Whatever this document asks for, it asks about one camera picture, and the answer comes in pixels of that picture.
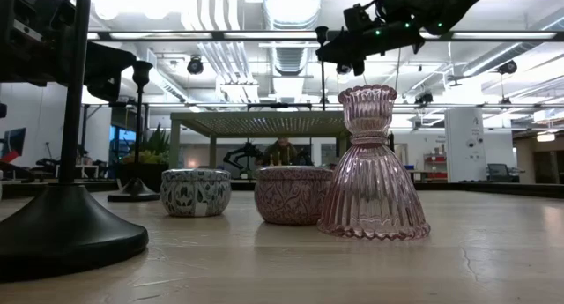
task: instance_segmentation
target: wooden table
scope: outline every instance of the wooden table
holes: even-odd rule
[[[564,201],[420,192],[421,241],[357,241],[314,226],[272,226],[252,194],[223,216],[179,219],[160,202],[109,204],[151,242],[124,263],[0,285],[2,304],[562,303]],[[26,200],[0,202],[0,219]]]

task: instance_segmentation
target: black metal stand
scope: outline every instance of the black metal stand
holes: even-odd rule
[[[141,107],[143,105],[143,87],[149,83],[149,70],[152,65],[144,61],[133,64],[133,81],[137,84],[137,122],[135,127],[135,165],[139,166],[139,146],[141,145]],[[108,195],[108,201],[114,203],[150,202],[160,199],[157,194],[147,188],[137,176],[132,178],[118,193]]]
[[[325,42],[327,41],[327,31],[329,31],[329,28],[327,26],[318,26],[315,29],[315,33],[317,35],[317,42],[319,43],[319,45],[321,45],[321,48],[323,48],[323,45],[325,45]],[[327,103],[327,98],[325,97],[325,62],[322,60],[321,61],[321,103],[323,105],[323,111],[325,111],[325,104]]]
[[[0,281],[100,268],[143,252],[148,242],[145,228],[107,211],[74,183],[89,15],[90,0],[77,0],[59,184],[0,223]]]

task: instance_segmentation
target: potted plant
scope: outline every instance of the potted plant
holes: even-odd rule
[[[168,152],[170,136],[160,128],[151,134],[149,139],[144,138],[139,145],[139,168],[135,168],[134,144],[130,145],[130,153],[122,158],[117,166],[117,177],[122,184],[126,184],[132,177],[137,176],[152,191],[159,192],[162,172],[168,170]]]

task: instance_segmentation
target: chair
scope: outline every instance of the chair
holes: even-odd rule
[[[509,174],[508,166],[501,163],[487,165],[490,182],[511,182],[513,178]]]

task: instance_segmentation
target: green plant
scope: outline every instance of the green plant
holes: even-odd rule
[[[148,140],[143,140],[139,145],[139,162],[145,164],[166,164],[168,163],[168,152],[170,136],[160,128],[151,134]],[[130,148],[130,154],[122,159],[123,163],[133,163],[135,159],[134,146]]]

